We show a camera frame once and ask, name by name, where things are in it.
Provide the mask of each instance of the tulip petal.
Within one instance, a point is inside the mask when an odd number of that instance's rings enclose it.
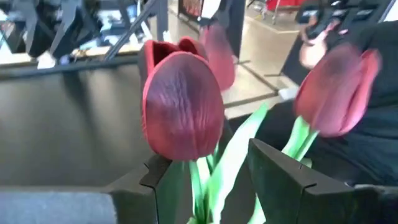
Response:
[[[209,65],[221,91],[227,90],[235,81],[235,66],[233,52],[224,28],[219,23],[204,28],[200,42],[205,48]]]
[[[361,83],[357,87],[356,93],[354,94],[350,107],[348,108],[345,124],[340,131],[341,133],[347,133],[353,129],[365,114],[374,79],[380,70],[381,58],[377,50],[367,50],[361,57],[363,60]]]
[[[163,59],[146,81],[142,105],[147,141],[156,153],[183,161],[213,153],[224,105],[203,58],[174,52]]]
[[[296,114],[324,137],[344,134],[346,115],[361,83],[361,67],[356,48],[337,46],[302,83],[295,99]]]

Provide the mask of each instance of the red tulip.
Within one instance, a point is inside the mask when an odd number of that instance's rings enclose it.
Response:
[[[206,50],[210,67],[216,76],[221,91],[227,90],[235,81],[233,52],[224,28],[218,23],[204,29],[200,42]]]
[[[199,41],[194,40],[191,37],[182,37],[180,39],[180,42],[178,43],[178,47],[182,51],[191,52],[195,55],[203,57],[205,60],[208,61],[206,50],[203,45]]]
[[[213,153],[221,136],[224,106],[208,62],[155,42],[145,47],[151,49],[146,59],[154,62],[142,97],[142,124],[149,145],[173,160]]]
[[[295,112],[324,137],[341,136],[366,111],[380,67],[376,50],[360,55],[349,44],[336,47],[308,74],[295,99]]]

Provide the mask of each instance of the dark red tulip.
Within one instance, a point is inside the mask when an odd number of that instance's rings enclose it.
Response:
[[[149,145],[173,160],[213,153],[223,128],[224,106],[208,62],[190,52],[151,44],[148,52],[153,54],[145,58],[154,58],[154,69],[142,96],[142,124]]]
[[[233,52],[224,28],[218,23],[204,28],[200,42],[205,47],[210,67],[221,91],[227,90],[235,81],[235,66]]]
[[[295,112],[324,137],[350,131],[366,111],[379,54],[362,55],[350,44],[328,53],[308,74],[295,99]]]
[[[180,42],[178,43],[178,47],[182,51],[191,52],[195,55],[199,55],[208,61],[207,54],[203,45],[199,41],[194,40],[191,37],[182,37],[180,39]]]

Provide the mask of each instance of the black surface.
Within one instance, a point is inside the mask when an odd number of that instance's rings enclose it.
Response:
[[[148,161],[137,67],[0,82],[0,183],[97,186]]]
[[[257,139],[249,142],[254,188],[270,223],[396,223],[397,187],[349,187]]]

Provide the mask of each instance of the tulip bloom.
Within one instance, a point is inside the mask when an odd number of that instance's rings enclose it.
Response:
[[[349,44],[337,46],[308,74],[295,99],[295,112],[324,137],[350,131],[366,111],[379,54],[362,55]]]
[[[235,66],[233,52],[224,28],[218,23],[204,28],[200,42],[205,47],[210,68],[221,91],[227,90],[235,81]]]
[[[148,41],[143,51],[142,125],[152,150],[183,161],[213,153],[224,106],[208,62],[194,49],[186,52],[170,43]]]

